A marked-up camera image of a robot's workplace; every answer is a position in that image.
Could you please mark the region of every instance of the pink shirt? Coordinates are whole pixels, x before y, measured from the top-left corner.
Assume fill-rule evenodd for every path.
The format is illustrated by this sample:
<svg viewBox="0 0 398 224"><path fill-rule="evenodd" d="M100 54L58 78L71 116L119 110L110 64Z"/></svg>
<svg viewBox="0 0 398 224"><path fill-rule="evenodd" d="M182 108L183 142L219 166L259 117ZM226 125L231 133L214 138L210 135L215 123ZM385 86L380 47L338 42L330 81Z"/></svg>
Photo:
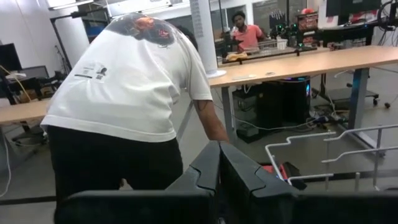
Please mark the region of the pink shirt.
<svg viewBox="0 0 398 224"><path fill-rule="evenodd" d="M236 30L232 35L236 40L243 40L239 44L239 49L244 50L250 47L258 47L257 38L262 36L262 31L257 25L247 25L247 29L244 32Z"/></svg>

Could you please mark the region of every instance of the graphic print on shirt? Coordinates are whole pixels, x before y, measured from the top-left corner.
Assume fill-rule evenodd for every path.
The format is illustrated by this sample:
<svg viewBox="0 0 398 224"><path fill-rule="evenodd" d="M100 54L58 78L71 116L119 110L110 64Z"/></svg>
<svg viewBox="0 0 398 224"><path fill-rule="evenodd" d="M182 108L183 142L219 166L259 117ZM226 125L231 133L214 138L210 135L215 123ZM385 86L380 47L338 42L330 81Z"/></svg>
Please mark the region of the graphic print on shirt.
<svg viewBox="0 0 398 224"><path fill-rule="evenodd" d="M112 21L105 30L121 35L129 35L136 40L147 40L159 48L167 48L174 43L173 31L168 22L151 18L143 14L130 13Z"/></svg>
<svg viewBox="0 0 398 224"><path fill-rule="evenodd" d="M76 69L75 78L89 78L97 82L105 80L108 69L99 62L85 62L82 63L81 68Z"/></svg>

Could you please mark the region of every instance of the man in pink shirt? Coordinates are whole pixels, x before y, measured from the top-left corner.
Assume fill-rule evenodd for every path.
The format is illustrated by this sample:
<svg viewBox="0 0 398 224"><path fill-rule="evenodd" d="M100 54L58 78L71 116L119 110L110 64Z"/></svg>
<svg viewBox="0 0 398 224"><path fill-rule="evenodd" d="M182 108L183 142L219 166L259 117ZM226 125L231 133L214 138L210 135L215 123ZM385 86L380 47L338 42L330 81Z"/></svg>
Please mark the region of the man in pink shirt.
<svg viewBox="0 0 398 224"><path fill-rule="evenodd" d="M232 33L234 40L242 41L238 47L238 53L244 51L244 49L258 47L259 41L264 40L264 34L257 25L246 25L244 20L246 15L239 11L234 14L232 21L234 22L237 30Z"/></svg>

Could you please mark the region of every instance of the white t-shirt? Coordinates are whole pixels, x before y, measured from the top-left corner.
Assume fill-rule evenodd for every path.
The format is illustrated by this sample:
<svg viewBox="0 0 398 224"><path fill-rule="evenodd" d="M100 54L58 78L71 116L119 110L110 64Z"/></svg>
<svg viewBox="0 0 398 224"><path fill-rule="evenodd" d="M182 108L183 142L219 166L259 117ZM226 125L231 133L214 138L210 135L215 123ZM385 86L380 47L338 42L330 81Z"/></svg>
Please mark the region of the white t-shirt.
<svg viewBox="0 0 398 224"><path fill-rule="evenodd" d="M190 40L167 22L128 14L97 36L51 99L41 125L169 141L176 137L172 105L183 88L193 100L212 100Z"/></svg>

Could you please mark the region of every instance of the man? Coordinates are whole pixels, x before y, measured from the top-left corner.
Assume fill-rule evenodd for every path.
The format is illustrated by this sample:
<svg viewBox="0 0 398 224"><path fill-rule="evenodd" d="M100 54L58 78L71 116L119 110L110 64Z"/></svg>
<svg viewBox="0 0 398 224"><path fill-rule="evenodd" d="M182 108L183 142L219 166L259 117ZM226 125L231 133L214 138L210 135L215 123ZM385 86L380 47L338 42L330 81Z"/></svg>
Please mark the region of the man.
<svg viewBox="0 0 398 224"><path fill-rule="evenodd" d="M84 190L165 189L183 172L172 106L183 88L210 140L228 141L200 56L184 35L142 14L97 36L50 102L57 202Z"/></svg>
<svg viewBox="0 0 398 224"><path fill-rule="evenodd" d="M238 46L238 53L245 49L258 47L258 42L264 40L264 33L257 25L246 25L244 20L246 15L239 11L232 16L232 22L238 28L232 33L235 40L242 41Z"/></svg>

